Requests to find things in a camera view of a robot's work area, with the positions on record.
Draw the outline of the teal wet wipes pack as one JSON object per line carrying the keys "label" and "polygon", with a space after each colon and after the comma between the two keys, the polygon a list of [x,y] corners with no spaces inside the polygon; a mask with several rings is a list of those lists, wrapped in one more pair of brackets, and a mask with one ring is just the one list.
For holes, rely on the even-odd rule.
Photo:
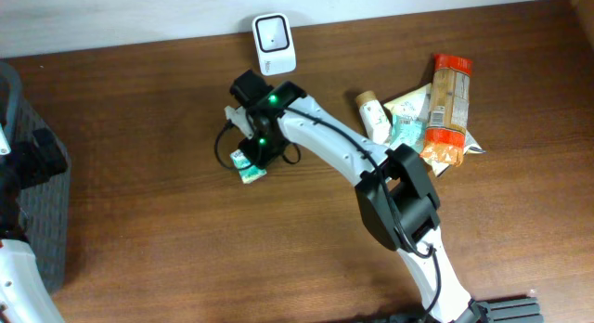
{"label": "teal wet wipes pack", "polygon": [[409,117],[393,115],[389,147],[397,149],[407,145],[418,153],[424,148],[426,123]]}

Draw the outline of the white tube brown cap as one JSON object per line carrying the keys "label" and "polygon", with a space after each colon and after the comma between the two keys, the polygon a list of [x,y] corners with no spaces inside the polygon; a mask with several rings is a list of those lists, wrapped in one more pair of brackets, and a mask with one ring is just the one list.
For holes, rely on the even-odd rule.
{"label": "white tube brown cap", "polygon": [[355,103],[368,138],[377,144],[388,144],[392,126],[375,93],[363,92],[355,98]]}

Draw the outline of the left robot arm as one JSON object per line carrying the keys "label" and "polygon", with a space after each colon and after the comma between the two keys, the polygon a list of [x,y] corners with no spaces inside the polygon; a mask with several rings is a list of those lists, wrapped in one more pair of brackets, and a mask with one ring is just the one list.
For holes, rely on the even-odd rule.
{"label": "left robot arm", "polygon": [[32,142],[15,144],[1,161],[1,320],[62,322],[42,281],[18,198],[24,188],[63,174],[68,164],[49,129],[37,129],[32,136]]}

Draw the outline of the orange spaghetti packet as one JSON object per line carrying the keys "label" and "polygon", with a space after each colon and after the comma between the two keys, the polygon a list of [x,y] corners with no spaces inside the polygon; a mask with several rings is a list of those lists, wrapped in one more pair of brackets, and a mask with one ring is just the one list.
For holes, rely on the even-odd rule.
{"label": "orange spaghetti packet", "polygon": [[472,61],[435,54],[423,149],[420,156],[433,162],[463,163],[470,107]]}

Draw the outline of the grey arm base mount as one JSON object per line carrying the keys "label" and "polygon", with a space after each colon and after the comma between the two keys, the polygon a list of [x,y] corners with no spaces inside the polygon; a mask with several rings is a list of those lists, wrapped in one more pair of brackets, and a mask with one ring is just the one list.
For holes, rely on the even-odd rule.
{"label": "grey arm base mount", "polygon": [[506,301],[484,301],[477,304],[482,320],[488,323],[544,323],[540,304],[535,297]]}

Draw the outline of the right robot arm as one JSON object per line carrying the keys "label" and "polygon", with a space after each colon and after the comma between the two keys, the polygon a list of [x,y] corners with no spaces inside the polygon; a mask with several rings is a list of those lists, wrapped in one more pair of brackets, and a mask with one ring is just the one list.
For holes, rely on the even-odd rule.
{"label": "right robot arm", "polygon": [[440,201],[419,154],[408,146],[375,143],[328,114],[301,87],[272,86],[245,71],[230,86],[244,110],[240,149],[264,169],[290,144],[315,153],[355,189],[363,223],[384,248],[402,258],[420,291],[423,317],[439,322],[485,322],[450,263],[437,211]]}

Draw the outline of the small teal tissue pack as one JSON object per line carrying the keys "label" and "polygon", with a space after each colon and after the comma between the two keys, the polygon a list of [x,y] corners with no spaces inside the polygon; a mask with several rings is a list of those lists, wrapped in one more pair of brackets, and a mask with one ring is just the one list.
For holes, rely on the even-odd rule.
{"label": "small teal tissue pack", "polygon": [[243,184],[250,184],[267,175],[266,170],[253,165],[239,149],[230,154],[230,159],[239,171]]}

